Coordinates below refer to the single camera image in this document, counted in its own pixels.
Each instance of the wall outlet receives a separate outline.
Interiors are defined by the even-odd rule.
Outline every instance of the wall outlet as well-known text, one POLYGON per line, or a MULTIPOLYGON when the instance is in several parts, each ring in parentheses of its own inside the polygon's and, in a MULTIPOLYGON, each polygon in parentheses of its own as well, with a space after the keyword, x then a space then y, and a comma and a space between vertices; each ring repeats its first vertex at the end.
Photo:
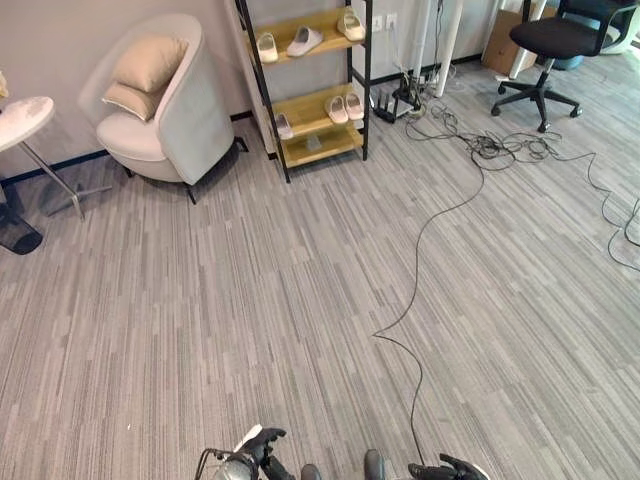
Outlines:
POLYGON ((398 13, 397 12, 388 13, 387 25, 386 25, 387 30, 391 30, 391 29, 396 30, 397 26, 398 26, 398 13))
POLYGON ((371 29, 373 33, 381 32, 384 29, 384 24, 382 23, 382 15, 376 15, 373 17, 371 29))

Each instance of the slipper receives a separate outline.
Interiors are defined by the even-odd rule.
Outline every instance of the slipper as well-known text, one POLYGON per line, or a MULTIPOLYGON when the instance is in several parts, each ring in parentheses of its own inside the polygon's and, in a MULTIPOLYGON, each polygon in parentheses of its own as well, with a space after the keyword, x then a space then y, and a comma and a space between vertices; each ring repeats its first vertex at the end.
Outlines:
POLYGON ((289 125, 289 120, 284 113, 278 113, 276 115, 276 128, 278 129, 278 136, 280 140, 290 140, 293 138, 293 130, 289 125))
POLYGON ((344 96, 344 104, 349 120, 362 120, 364 118, 364 108, 362 108, 362 102, 360 102, 358 95, 353 92, 347 93, 344 96))
POLYGON ((351 7, 347 7, 344 14, 338 19, 338 31, 350 42, 361 42, 367 33, 351 7))
POLYGON ((342 97, 333 97, 327 100, 324 109, 329 118, 336 125, 342 125, 349 121, 349 114, 344 109, 344 99, 342 97))
POLYGON ((263 33, 258 38, 258 55, 262 63, 275 63, 278 61, 278 49, 276 40, 271 33, 263 33))
POLYGON ((296 36, 287 48, 287 55, 290 57, 302 57, 322 43, 322 32, 318 32, 309 27, 300 27, 296 36))

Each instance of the baseboard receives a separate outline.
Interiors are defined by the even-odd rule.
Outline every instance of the baseboard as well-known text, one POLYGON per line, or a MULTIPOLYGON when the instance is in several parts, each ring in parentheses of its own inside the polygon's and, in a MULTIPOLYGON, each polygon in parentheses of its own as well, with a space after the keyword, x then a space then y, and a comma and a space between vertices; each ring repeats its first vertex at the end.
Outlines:
POLYGON ((233 115, 231 115, 232 122, 244 120, 245 118, 253 118, 253 112, 251 110, 247 110, 246 112, 234 113, 233 115))
MULTIPOLYGON (((231 121, 237 122, 238 120, 243 120, 245 118, 252 118, 253 112, 251 110, 247 110, 246 112, 235 113, 231 115, 231 121)), ((106 150, 99 150, 93 153, 87 153, 86 155, 81 155, 79 157, 71 158, 69 160, 64 160, 62 162, 54 163, 51 165, 53 170, 60 170, 61 168, 70 167, 72 165, 78 165, 80 163, 88 162, 89 160, 95 160, 96 158, 101 158, 109 155, 109 152, 106 150)), ((13 185, 14 183, 21 182, 23 180, 27 180, 29 178, 37 177, 38 175, 43 175, 44 170, 38 168, 36 170, 29 170, 28 172, 21 173, 20 175, 16 175, 14 177, 0 179, 0 185, 6 187, 7 185, 13 185)))
MULTIPOLYGON (((462 63, 475 62, 482 58, 482 54, 478 53, 476 55, 469 55, 468 57, 457 58, 456 60, 452 60, 452 65, 460 65, 462 63)), ((436 63, 435 65, 427 65, 426 67, 422 67, 420 70, 420 75, 425 75, 431 72, 436 67, 440 67, 440 63, 436 63)), ((407 72, 409 75, 413 75, 413 69, 407 72)), ((380 85, 381 83, 393 82, 395 80, 400 80, 402 77, 401 73, 393 73, 391 75, 385 75, 384 77, 378 77, 371 79, 371 85, 380 85)))

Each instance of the cardboard box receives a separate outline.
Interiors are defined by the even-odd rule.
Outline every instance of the cardboard box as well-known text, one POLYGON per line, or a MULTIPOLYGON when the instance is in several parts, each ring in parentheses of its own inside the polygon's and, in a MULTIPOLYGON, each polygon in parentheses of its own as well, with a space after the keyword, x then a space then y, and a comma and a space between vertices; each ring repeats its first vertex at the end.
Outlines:
MULTIPOLYGON (((555 13, 555 8, 546 7, 542 16, 543 18, 552 17, 555 13)), ((509 37, 509 32, 520 23, 522 23, 522 12, 498 11, 487 48, 482 56, 482 65, 503 75, 509 75, 519 49, 518 45, 509 37)), ((527 52, 522 62, 521 70, 532 67, 536 62, 536 58, 537 55, 535 53, 527 52)))

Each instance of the shoe rack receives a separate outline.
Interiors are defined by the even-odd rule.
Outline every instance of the shoe rack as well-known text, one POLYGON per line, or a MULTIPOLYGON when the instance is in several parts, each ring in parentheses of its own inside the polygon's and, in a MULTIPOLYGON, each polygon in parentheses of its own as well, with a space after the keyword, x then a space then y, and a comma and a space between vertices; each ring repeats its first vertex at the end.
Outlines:
POLYGON ((361 19, 366 28, 365 38, 361 42, 351 42, 337 29, 338 19, 342 17, 345 8, 351 6, 352 0, 345 0, 345 6, 317 12, 300 18, 286 20, 275 25, 265 25, 254 28, 251 15, 247 7, 247 0, 235 0, 240 23, 245 32, 245 40, 249 57, 253 66, 262 103, 266 115, 269 117, 271 135, 276 145, 277 157, 280 159, 284 177, 291 183, 289 170, 311 162, 326 159, 333 155, 362 148, 362 159, 367 160, 369 146, 369 92, 371 83, 371 24, 373 20, 373 0, 357 0, 366 4, 366 20, 361 19), (327 52, 344 50, 346 53, 347 75, 345 83, 322 91, 296 97, 282 102, 272 103, 269 87, 265 80, 264 69, 278 68, 278 65, 295 62, 298 58, 287 55, 287 47, 293 41, 300 26, 308 26, 323 34, 323 41, 304 57, 313 57, 327 52), (278 60, 274 63, 263 64, 259 60, 257 39, 265 32, 273 34, 278 60), (365 49, 365 71, 359 72, 353 66, 353 48, 365 49), (364 88, 364 97, 360 98, 364 108, 362 128, 356 128, 355 122, 344 125, 334 125, 325 112, 327 99, 337 95, 353 92, 353 82, 356 81, 364 88), (289 120, 294 136, 282 140, 276 127, 276 115, 284 113, 289 120), (309 137, 313 136, 314 148, 308 148, 309 137))

